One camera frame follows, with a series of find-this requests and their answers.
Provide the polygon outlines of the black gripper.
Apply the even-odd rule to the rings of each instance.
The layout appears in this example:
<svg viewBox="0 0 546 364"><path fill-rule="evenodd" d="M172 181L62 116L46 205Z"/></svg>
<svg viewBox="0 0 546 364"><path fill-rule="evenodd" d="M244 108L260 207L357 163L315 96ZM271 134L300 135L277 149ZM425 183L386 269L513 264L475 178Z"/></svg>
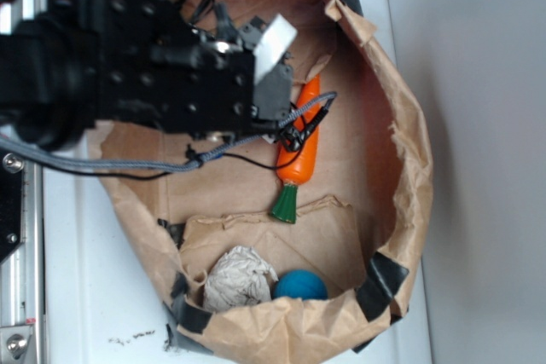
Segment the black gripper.
<svg viewBox="0 0 546 364"><path fill-rule="evenodd" d="M96 118L200 138L252 133L252 104L256 120L288 115L293 68L284 57L253 91L250 51L267 27L258 16L236 27L227 5L216 3L214 38L189 25L170 0L95 1Z"/></svg>

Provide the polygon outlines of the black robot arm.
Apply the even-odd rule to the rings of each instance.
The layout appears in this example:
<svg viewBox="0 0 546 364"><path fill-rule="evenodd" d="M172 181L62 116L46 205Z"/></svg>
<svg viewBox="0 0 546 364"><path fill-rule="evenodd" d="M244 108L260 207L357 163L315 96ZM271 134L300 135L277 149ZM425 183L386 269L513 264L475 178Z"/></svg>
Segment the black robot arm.
<svg viewBox="0 0 546 364"><path fill-rule="evenodd" d="M73 146L99 120L203 139L273 134L291 106L288 29L277 16L217 30L190 25L171 0L48 0L1 38L1 121L45 150Z"/></svg>

